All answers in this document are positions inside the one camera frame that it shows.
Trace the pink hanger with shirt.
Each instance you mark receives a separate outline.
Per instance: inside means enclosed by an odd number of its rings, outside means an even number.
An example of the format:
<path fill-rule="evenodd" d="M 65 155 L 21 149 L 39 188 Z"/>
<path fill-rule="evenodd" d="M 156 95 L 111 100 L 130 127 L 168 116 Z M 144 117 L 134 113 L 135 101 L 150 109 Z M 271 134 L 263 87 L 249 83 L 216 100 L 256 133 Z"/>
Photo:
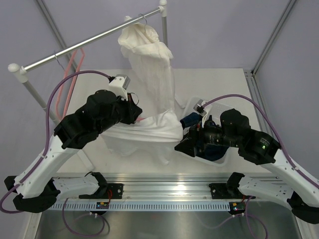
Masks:
<path fill-rule="evenodd" d="M 139 97 L 138 97 L 135 93 L 133 93 L 133 92 L 130 92 L 130 95 L 131 95 L 131 99 L 132 99 L 133 103 L 135 103 L 136 105 L 138 105 L 138 104 L 139 104 Z M 139 116 L 136 118 L 136 122 L 140 122 L 140 121 L 142 121 L 142 120 L 144 120 L 144 119 L 145 119 L 145 117 L 142 117 L 141 115 L 139 115 Z"/>

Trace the dark blue denim skirt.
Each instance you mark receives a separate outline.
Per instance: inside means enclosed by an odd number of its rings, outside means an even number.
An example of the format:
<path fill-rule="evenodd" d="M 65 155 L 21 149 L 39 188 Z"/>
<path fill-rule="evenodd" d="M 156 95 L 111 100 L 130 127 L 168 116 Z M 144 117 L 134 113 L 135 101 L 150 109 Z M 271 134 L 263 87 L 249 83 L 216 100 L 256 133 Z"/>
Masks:
<path fill-rule="evenodd" d="M 202 126 L 202 116 L 192 112 L 180 120 L 183 134 L 180 143 L 175 146 L 175 151 L 182 152 L 190 157 L 200 158 L 204 161 L 215 162 L 222 159 L 228 148 L 227 146 L 208 145 L 204 140 L 204 130 Z"/>

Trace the white shirt garment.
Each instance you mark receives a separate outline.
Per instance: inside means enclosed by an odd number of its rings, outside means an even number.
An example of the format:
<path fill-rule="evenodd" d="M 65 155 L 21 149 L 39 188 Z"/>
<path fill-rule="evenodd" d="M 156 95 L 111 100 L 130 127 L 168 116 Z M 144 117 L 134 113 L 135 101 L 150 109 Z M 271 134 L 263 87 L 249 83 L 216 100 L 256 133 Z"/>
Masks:
<path fill-rule="evenodd" d="M 145 118 L 135 124 L 119 123 L 101 134 L 107 147 L 122 156 L 138 150 L 168 165 L 174 147 L 183 138 L 183 128 L 173 110 Z"/>

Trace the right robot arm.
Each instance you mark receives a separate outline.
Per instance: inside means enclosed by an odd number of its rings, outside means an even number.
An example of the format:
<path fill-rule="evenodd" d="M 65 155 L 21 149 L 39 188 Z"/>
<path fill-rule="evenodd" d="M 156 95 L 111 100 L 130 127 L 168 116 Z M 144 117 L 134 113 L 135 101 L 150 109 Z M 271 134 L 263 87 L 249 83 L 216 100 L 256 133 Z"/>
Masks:
<path fill-rule="evenodd" d="M 175 150 L 195 157 L 211 145 L 237 148 L 246 161 L 279 176 L 285 185 L 262 182 L 234 172 L 226 183 L 229 196 L 242 194 L 266 199 L 286 207 L 307 223 L 318 224 L 319 190 L 298 173 L 299 166 L 292 166 L 285 158 L 282 146 L 269 134 L 251 129 L 249 119 L 235 109 L 224 111 L 220 121 L 221 125 L 214 125 L 210 119 L 204 125 L 192 125 Z"/>

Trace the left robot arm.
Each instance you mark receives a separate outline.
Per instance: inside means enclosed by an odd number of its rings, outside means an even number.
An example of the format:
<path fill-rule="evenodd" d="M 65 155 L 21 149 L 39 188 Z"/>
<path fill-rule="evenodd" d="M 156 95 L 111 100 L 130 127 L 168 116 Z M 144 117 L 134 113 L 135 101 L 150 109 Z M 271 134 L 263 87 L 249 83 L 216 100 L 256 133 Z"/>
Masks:
<path fill-rule="evenodd" d="M 108 182 L 99 172 L 84 177 L 54 179 L 55 173 L 84 146 L 118 123 L 134 124 L 143 110 L 131 94 L 126 99 L 98 90 L 75 113 L 65 116 L 46 141 L 43 152 L 20 175 L 6 177 L 9 193 L 15 192 L 15 213 L 40 213 L 56 201 L 72 197 L 100 199 L 109 194 Z"/>

